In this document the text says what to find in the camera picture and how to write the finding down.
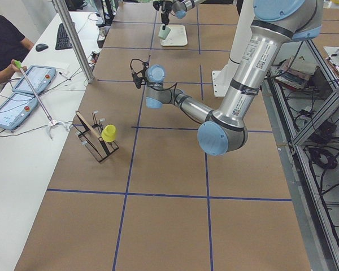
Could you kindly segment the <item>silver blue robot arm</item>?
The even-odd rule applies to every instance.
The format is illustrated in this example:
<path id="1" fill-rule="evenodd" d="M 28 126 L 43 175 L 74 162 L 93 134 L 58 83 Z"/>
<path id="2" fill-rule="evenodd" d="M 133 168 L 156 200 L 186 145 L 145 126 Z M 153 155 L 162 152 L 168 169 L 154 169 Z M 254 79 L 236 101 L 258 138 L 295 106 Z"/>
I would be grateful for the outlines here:
<path id="1" fill-rule="evenodd" d="M 160 0 L 153 1 L 153 7 L 161 12 L 162 29 L 166 30 L 167 25 L 170 23 L 169 15 L 173 13 L 178 19 L 182 19 L 186 13 L 203 3 L 204 0 Z"/>
<path id="2" fill-rule="evenodd" d="M 313 39 L 321 30 L 322 1 L 254 1 L 250 10 L 254 12 L 250 24 L 252 35 L 217 110 L 186 95 L 176 85 L 165 88 L 166 71 L 159 64 L 142 62 L 141 71 L 131 71 L 138 89 L 147 86 L 147 107 L 173 104 L 200 124 L 198 143 L 212 156 L 237 150 L 246 143 L 244 116 L 281 46 Z"/>

